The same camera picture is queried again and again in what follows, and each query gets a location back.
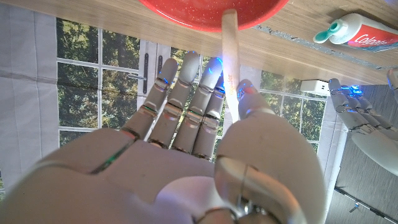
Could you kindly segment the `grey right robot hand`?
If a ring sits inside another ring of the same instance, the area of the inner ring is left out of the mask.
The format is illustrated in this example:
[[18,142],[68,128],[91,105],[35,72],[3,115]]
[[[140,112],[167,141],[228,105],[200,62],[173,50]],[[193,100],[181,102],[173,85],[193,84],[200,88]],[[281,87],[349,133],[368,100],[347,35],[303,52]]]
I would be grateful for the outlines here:
[[313,147],[248,80],[239,118],[216,134],[228,61],[165,61],[144,104],[41,159],[1,203],[2,223],[320,223],[326,192]]

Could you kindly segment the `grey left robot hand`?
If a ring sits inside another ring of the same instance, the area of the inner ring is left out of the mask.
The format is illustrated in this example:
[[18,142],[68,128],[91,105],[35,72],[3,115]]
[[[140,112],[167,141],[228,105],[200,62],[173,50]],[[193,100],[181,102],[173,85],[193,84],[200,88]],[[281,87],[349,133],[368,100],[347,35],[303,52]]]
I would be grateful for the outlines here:
[[377,113],[356,85],[328,82],[333,107],[351,132],[355,145],[375,163],[397,175],[397,128]]

